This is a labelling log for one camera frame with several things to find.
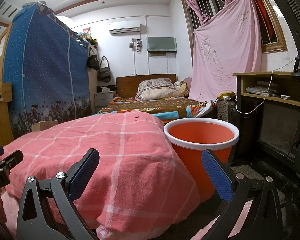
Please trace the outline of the orange trash bin white rim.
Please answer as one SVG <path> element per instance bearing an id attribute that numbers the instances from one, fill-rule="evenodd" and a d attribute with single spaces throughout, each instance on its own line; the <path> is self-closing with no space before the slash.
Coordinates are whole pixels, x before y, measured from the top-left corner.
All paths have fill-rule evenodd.
<path id="1" fill-rule="evenodd" d="M 215 187 L 202 166 L 202 153 L 211 149 L 221 162 L 227 163 L 239 140 L 239 129 L 218 119 L 184 118 L 167 123 L 164 133 L 196 182 L 200 201 L 207 201 Z"/>

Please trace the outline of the wooden cabinet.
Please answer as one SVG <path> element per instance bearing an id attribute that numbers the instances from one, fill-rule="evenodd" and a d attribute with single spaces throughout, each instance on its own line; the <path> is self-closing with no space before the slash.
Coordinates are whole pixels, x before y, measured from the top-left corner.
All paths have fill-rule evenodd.
<path id="1" fill-rule="evenodd" d="M 5 146 L 14 140 L 7 105 L 11 101 L 12 84 L 3 83 L 0 89 L 0 146 Z"/>

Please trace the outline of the cardboard box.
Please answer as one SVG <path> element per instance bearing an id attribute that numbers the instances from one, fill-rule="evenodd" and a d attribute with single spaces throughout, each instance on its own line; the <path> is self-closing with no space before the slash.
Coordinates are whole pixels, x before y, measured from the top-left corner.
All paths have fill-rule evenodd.
<path id="1" fill-rule="evenodd" d="M 53 121 L 40 121 L 38 123 L 32 124 L 31 129 L 33 132 L 40 132 L 44 131 L 46 129 L 49 129 L 53 126 L 56 126 L 58 124 L 57 120 Z"/>

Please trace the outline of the pink plaid quilt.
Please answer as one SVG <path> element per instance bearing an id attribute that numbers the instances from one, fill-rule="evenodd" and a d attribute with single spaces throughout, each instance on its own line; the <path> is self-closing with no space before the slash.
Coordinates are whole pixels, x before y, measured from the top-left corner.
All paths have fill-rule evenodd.
<path id="1" fill-rule="evenodd" d="M 164 133 L 163 122 L 148 113 L 93 115 L 31 132 L 6 145 L 24 158 L 10 174 L 1 196 L 7 227 L 15 231 L 27 178 L 53 178 L 94 148 L 100 163 L 75 201 L 101 239 L 138 239 L 162 234 L 199 205 L 196 183 Z"/>

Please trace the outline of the blue fabric wardrobe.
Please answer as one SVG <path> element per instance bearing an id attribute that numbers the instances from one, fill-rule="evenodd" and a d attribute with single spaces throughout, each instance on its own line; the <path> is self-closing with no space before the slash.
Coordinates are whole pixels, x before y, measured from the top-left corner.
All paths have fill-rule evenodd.
<path id="1" fill-rule="evenodd" d="M 91 114 L 88 47 L 43 3 L 17 13 L 2 75 L 12 85 L 8 112 L 15 138 L 40 121 L 63 123 Z"/>

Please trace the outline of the checkered bag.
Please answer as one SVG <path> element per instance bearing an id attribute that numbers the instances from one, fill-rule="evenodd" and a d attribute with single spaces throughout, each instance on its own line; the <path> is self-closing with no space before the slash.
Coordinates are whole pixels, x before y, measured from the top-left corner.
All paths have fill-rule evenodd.
<path id="1" fill-rule="evenodd" d="M 236 105 L 234 101 L 217 101 L 217 119 L 229 122 L 233 125 L 236 124 Z"/>

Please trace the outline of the grey handbag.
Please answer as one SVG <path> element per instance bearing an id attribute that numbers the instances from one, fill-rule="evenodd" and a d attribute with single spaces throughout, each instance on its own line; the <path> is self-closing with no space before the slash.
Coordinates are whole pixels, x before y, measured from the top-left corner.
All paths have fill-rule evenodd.
<path id="1" fill-rule="evenodd" d="M 97 79 L 98 81 L 106 83 L 109 83 L 111 81 L 111 70 L 109 66 L 109 61 L 105 56 L 102 56 Z"/>

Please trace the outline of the yellow power strip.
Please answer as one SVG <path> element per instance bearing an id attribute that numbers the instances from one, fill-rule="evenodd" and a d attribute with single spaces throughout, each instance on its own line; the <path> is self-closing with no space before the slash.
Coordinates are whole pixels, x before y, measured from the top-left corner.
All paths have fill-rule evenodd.
<path id="1" fill-rule="evenodd" d="M 223 101 L 226 101 L 226 102 L 229 102 L 229 101 L 236 101 L 236 93 L 235 92 L 223 92 L 221 94 L 219 94 L 218 96 L 218 100 L 223 100 Z"/>

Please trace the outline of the wooden headboard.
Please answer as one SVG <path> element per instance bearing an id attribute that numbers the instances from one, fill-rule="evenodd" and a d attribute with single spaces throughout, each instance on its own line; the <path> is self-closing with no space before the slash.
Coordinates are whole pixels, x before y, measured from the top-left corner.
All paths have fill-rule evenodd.
<path id="1" fill-rule="evenodd" d="M 166 77 L 173 83 L 177 80 L 176 74 L 149 74 L 149 75 L 132 75 L 116 78 L 116 88 L 118 96 L 128 99 L 135 98 L 138 86 L 141 81 Z"/>

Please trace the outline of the wooden desk shelf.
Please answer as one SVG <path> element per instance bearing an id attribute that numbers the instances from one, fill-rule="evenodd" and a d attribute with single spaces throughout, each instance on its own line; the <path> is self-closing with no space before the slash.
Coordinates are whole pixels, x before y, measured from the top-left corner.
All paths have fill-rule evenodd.
<path id="1" fill-rule="evenodd" d="M 256 98 L 300 107 L 300 72 L 234 73 L 240 98 Z"/>

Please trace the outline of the colourful bed cover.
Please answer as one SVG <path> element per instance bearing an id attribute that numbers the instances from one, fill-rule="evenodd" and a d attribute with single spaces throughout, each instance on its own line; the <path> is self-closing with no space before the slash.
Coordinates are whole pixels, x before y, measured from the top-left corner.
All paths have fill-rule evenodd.
<path id="1" fill-rule="evenodd" d="M 115 97 L 98 111 L 98 114 L 140 111 L 156 116 L 164 123 L 182 119 L 202 117 L 213 110 L 212 102 L 198 102 L 185 97 L 170 97 L 140 101 Z"/>

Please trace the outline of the beige pillow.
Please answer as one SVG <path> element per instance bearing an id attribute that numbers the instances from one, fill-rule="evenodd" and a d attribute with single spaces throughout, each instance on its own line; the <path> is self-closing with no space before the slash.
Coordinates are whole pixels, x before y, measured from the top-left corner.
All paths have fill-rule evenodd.
<path id="1" fill-rule="evenodd" d="M 162 98 L 170 98 L 170 97 L 183 97 L 183 93 L 179 88 L 170 88 L 170 87 L 160 87 L 153 88 L 143 91 L 139 95 L 139 99 L 142 101 L 147 100 L 157 100 Z"/>

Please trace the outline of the floral pillow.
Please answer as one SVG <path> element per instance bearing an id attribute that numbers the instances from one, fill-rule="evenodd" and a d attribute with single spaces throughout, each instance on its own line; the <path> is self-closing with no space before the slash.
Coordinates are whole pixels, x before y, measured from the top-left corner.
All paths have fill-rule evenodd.
<path id="1" fill-rule="evenodd" d="M 141 100 L 142 92 L 149 90 L 149 89 L 155 89 L 155 88 L 161 88 L 161 87 L 168 87 L 168 88 L 172 88 L 172 89 L 175 88 L 172 81 L 168 77 L 143 80 L 138 85 L 138 90 L 137 90 L 135 98 L 137 100 Z"/>

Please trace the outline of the pink hanging sheet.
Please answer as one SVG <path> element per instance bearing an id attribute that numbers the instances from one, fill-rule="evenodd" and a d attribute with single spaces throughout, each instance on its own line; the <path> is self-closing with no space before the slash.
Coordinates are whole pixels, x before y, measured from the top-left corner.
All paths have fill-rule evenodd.
<path id="1" fill-rule="evenodd" d="M 261 69 L 260 24 L 254 0 L 234 0 L 193 33 L 189 97 L 205 102 L 236 92 L 235 73 Z"/>

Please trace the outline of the green covered wall unit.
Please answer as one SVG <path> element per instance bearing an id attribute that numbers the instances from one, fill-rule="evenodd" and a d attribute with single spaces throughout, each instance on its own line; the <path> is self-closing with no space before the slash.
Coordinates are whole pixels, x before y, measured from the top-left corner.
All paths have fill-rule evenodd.
<path id="1" fill-rule="evenodd" d="M 177 43 L 174 37 L 147 37 L 147 51 L 152 52 L 177 52 Z"/>

